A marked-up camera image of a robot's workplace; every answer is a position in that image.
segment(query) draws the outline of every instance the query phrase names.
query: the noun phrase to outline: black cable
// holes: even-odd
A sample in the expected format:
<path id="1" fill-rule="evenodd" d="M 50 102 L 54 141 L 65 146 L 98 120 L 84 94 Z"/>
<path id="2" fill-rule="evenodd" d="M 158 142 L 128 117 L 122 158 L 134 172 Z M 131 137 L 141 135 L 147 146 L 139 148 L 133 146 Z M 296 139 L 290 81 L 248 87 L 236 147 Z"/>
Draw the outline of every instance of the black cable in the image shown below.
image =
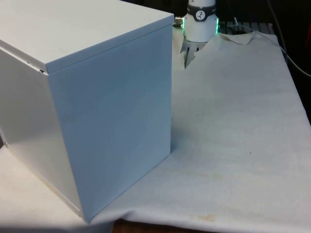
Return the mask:
<path id="1" fill-rule="evenodd" d="M 276 23 L 276 26 L 277 26 L 277 30 L 278 30 L 278 33 L 280 34 L 280 37 L 281 37 L 281 41 L 282 41 L 282 45 L 283 45 L 283 48 L 284 48 L 284 51 L 285 51 L 285 60 L 286 60 L 286 64 L 288 64 L 288 55 L 287 55 L 287 49 L 286 49 L 286 45 L 285 45 L 285 40 L 284 40 L 284 37 L 283 37 L 283 33 L 282 33 L 282 30 L 281 30 L 281 27 L 280 27 L 280 24 L 278 23 L 278 19 L 276 17 L 276 14 L 272 8 L 272 5 L 270 3 L 270 0 L 267 0 L 267 3 L 268 3 L 268 6 L 269 6 L 269 9 L 271 11 L 271 14 L 274 18 L 274 21 Z"/>

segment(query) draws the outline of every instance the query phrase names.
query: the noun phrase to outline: white cloth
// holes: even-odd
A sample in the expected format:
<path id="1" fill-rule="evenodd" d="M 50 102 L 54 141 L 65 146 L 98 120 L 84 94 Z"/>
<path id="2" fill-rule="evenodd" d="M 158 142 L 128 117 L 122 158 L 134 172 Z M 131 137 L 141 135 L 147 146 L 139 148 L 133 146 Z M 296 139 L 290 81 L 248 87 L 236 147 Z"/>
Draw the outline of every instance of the white cloth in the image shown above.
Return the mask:
<path id="1" fill-rule="evenodd" d="M 91 224 L 124 218 L 213 232 L 310 232 L 311 127 L 280 49 L 258 35 L 248 45 L 217 35 L 183 69 L 179 46 L 172 154 Z M 6 149 L 0 159 L 0 224 L 83 224 Z"/>

